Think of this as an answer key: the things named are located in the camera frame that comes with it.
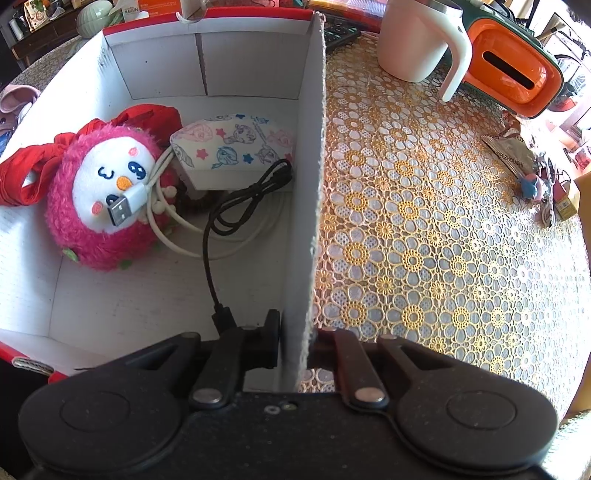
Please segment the red and white cardboard box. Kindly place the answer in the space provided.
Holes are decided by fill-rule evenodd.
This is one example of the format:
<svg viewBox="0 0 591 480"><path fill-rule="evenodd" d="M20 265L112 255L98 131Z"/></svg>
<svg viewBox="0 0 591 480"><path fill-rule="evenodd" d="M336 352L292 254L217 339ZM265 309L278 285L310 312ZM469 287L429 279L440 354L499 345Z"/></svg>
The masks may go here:
<svg viewBox="0 0 591 480"><path fill-rule="evenodd" d="M96 34L1 157L1 361L58 381L276 309L308 355L325 148L325 19L211 8Z"/></svg>

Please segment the pink fleece hat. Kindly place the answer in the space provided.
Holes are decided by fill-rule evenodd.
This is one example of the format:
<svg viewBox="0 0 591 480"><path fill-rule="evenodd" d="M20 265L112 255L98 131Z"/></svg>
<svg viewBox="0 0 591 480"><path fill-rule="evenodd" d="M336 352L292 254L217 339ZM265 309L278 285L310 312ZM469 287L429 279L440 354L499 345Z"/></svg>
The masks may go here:
<svg viewBox="0 0 591 480"><path fill-rule="evenodd" d="M29 85L8 84L1 91L0 110L2 135L12 133L40 96L40 91Z"/></svg>

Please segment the patterned face mask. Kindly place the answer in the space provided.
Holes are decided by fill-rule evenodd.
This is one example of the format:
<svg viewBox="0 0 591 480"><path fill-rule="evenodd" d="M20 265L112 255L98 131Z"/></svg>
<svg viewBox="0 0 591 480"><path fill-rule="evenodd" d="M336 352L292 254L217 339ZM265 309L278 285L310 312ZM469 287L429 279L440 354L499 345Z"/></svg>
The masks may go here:
<svg viewBox="0 0 591 480"><path fill-rule="evenodd" d="M277 160L293 160L296 136L270 118L238 113L187 124L170 146L195 190L238 190Z"/></svg>

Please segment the pink plush toy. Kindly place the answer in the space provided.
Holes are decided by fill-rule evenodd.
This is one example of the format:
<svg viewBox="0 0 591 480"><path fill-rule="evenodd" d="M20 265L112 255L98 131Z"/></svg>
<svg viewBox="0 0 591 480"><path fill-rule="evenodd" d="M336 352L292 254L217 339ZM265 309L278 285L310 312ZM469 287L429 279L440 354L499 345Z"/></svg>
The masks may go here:
<svg viewBox="0 0 591 480"><path fill-rule="evenodd" d="M146 184L163 149L145 133L115 127L91 134L66 152L47 195L53 239L71 260L93 270L120 268L156 242L146 208L115 226L108 207L132 187Z"/></svg>

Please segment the small toys pile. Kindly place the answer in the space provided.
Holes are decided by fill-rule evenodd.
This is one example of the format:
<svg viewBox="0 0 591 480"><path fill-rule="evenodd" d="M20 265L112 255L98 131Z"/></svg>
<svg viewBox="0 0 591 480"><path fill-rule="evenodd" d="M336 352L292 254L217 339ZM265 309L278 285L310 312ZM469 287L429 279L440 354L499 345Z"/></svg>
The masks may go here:
<svg viewBox="0 0 591 480"><path fill-rule="evenodd" d="M580 191L567 171L566 152L550 132L502 111L500 132L481 137L517 181L518 195L541 206L540 221L551 227L578 214Z"/></svg>

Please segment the red cloth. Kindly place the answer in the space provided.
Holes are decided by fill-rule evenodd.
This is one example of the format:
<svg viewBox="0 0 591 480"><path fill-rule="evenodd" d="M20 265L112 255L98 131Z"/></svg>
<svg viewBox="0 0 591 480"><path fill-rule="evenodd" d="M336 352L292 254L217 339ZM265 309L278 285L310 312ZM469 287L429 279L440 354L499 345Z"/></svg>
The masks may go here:
<svg viewBox="0 0 591 480"><path fill-rule="evenodd" d="M58 134L52 143L19 148L1 163L1 205L19 207L38 203L47 194L72 145L89 139L91 134L107 134L115 127L145 133L156 147L164 147L169 136L181 127L181 118L173 107L140 104L123 110L108 122L93 119L77 133Z"/></svg>

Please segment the orange green tissue box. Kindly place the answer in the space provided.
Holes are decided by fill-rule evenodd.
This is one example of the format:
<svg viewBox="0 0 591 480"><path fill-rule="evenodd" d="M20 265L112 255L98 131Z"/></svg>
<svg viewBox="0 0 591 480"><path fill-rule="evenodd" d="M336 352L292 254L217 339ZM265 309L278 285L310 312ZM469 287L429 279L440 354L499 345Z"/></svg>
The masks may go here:
<svg viewBox="0 0 591 480"><path fill-rule="evenodd" d="M460 1L473 55L464 81L526 118L539 116L564 85L554 56L524 28L481 1Z"/></svg>

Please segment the orange white carton box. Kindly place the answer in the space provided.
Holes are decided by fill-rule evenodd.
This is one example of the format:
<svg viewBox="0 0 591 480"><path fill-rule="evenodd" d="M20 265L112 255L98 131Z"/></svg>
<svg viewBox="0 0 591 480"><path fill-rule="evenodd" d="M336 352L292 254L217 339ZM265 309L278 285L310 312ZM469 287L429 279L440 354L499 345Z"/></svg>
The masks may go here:
<svg viewBox="0 0 591 480"><path fill-rule="evenodd" d="M124 22L182 12L179 0L116 0L113 2L114 12L122 14Z"/></svg>

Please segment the green stacked bowls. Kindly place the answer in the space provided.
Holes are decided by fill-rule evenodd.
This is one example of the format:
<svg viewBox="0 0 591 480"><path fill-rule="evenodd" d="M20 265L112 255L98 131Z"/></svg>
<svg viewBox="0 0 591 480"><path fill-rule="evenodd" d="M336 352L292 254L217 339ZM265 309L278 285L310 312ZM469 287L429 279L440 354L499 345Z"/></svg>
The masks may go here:
<svg viewBox="0 0 591 480"><path fill-rule="evenodd" d="M111 20L113 5L108 0L97 0L86 5L76 18L76 31L83 39L90 39L103 28L107 27Z"/></svg>

